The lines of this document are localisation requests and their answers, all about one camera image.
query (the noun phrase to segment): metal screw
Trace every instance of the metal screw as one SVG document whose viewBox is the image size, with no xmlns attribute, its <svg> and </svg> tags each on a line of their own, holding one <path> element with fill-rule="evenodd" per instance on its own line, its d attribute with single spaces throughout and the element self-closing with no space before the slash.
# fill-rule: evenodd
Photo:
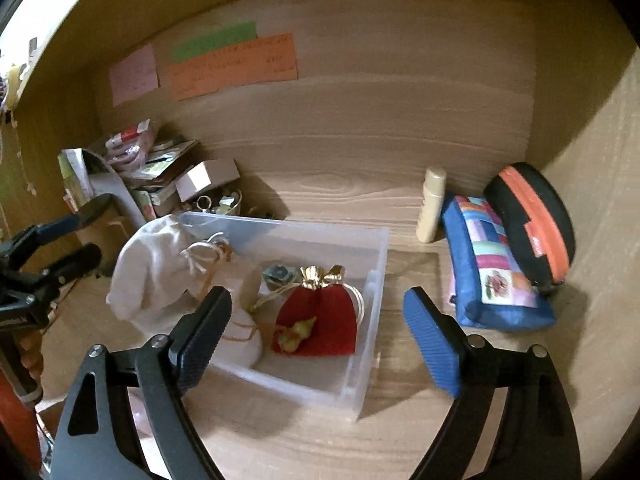
<svg viewBox="0 0 640 480">
<path fill-rule="evenodd" d="M 546 348 L 543 347 L 542 345 L 533 345 L 531 347 L 531 351 L 533 352 L 533 355 L 535 355 L 536 357 L 546 357 L 548 352 L 546 351 Z"/>
<path fill-rule="evenodd" d="M 169 341 L 169 336 L 165 334 L 158 334 L 152 337 L 151 346 L 153 348 L 162 348 Z"/>
<path fill-rule="evenodd" d="M 93 345 L 91 350 L 89 350 L 89 357 L 98 357 L 104 351 L 104 346 L 102 345 Z"/>
<path fill-rule="evenodd" d="M 472 334 L 470 336 L 467 336 L 466 337 L 466 341 L 473 348 L 482 348 L 486 344 L 486 341 L 485 341 L 484 337 L 482 337 L 481 335 L 478 335 L 478 334 Z"/>
</svg>

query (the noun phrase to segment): white box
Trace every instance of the white box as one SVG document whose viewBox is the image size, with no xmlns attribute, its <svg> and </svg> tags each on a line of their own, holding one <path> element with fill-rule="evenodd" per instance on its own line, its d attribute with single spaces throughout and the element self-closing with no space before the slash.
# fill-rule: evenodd
<svg viewBox="0 0 640 480">
<path fill-rule="evenodd" d="M 232 158 L 205 160 L 187 171 L 175 183 L 180 200 L 186 202 L 215 187 L 224 186 L 240 178 L 238 168 Z"/>
<path fill-rule="evenodd" d="M 197 239 L 206 240 L 223 232 L 234 252 L 263 269 L 274 262 L 289 266 L 339 264 L 345 268 L 346 283 L 364 298 L 365 315 L 358 329 L 356 353 L 347 357 L 287 357 L 265 349 L 253 368 L 220 360 L 215 367 L 245 381 L 268 388 L 302 404 L 331 406 L 357 418 L 364 402 L 373 363 L 373 349 L 385 281 L 388 229 L 336 224 L 262 220 L 186 212 L 178 219 Z M 261 292 L 268 294 L 264 283 Z M 273 324 L 284 298 L 258 310 L 258 325 Z"/>
</svg>

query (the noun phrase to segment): plastic bin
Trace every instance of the plastic bin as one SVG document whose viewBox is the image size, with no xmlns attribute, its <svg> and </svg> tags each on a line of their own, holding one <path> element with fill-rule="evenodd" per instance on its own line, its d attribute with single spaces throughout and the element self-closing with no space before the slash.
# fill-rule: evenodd
<svg viewBox="0 0 640 480">
<path fill-rule="evenodd" d="M 263 268 L 274 262 L 290 266 L 333 264 L 345 267 L 345 282 L 364 298 L 365 316 L 358 330 L 356 353 L 350 357 L 283 357 L 265 349 L 253 368 L 216 360 L 212 365 L 302 404 L 344 409 L 356 417 L 369 383 L 378 332 L 385 277 L 388 229 L 334 224 L 261 220 L 187 212 L 180 222 L 197 238 L 223 232 L 233 250 Z M 268 293 L 264 283 L 261 293 Z M 256 321 L 274 322 L 284 302 L 278 298 L 260 308 Z"/>
</svg>

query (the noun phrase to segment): orange sticky note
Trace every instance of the orange sticky note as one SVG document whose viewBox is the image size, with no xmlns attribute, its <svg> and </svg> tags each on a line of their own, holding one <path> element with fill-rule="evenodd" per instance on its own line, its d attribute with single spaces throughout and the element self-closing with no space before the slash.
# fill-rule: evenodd
<svg viewBox="0 0 640 480">
<path fill-rule="evenodd" d="M 212 50 L 170 67 L 172 93 L 181 101 L 229 86 L 298 79 L 293 34 L 257 38 Z"/>
</svg>

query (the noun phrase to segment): pink sticky note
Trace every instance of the pink sticky note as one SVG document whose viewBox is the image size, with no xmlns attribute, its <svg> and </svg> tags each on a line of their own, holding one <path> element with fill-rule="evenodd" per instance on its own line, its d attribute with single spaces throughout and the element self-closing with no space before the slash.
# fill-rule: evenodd
<svg viewBox="0 0 640 480">
<path fill-rule="evenodd" d="M 113 106 L 158 88 L 156 59 L 149 43 L 109 69 Z"/>
</svg>

